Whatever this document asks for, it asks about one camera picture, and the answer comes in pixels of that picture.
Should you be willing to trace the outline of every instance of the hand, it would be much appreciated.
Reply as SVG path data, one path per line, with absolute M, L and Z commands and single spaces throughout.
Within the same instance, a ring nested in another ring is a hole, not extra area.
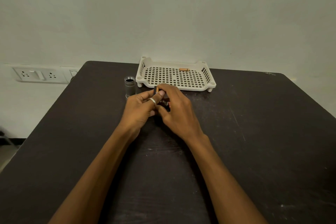
M 123 133 L 127 133 L 130 140 L 134 141 L 139 135 L 140 128 L 150 116 L 155 114 L 155 104 L 150 98 L 159 103 L 164 95 L 165 92 L 160 90 L 158 94 L 153 96 L 153 90 L 150 90 L 129 96 L 118 129 Z
M 170 112 L 160 105 L 155 107 L 164 124 L 186 143 L 207 138 L 202 132 L 190 100 L 176 86 L 160 84 L 157 87 L 164 90 L 170 99 Z

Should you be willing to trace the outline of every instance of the black baseboard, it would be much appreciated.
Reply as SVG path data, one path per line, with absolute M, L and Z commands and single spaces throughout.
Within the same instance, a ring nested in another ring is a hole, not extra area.
M 14 145 L 22 145 L 26 138 L 10 138 L 10 140 Z M 4 138 L 0 138 L 1 145 L 9 145 L 9 143 Z

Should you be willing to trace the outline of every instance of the white plastic basket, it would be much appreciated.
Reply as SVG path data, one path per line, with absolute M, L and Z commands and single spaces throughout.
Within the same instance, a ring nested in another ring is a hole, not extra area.
M 141 57 L 138 72 L 135 78 L 138 87 L 145 84 L 149 88 L 167 83 L 177 86 L 180 90 L 212 91 L 216 82 L 205 61 L 195 64 L 153 62 L 151 58 Z

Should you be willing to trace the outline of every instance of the floor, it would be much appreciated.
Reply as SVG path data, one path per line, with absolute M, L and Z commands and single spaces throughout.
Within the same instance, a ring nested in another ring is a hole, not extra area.
M 0 146 L 0 173 L 17 151 L 18 149 L 12 145 Z

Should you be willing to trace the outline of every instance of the forearm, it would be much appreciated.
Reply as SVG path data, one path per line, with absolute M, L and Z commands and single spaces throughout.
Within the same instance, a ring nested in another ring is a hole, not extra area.
M 107 191 L 129 144 L 129 135 L 116 128 L 49 224 L 97 223 Z
M 207 136 L 187 143 L 207 185 L 219 223 L 267 223 L 224 166 Z

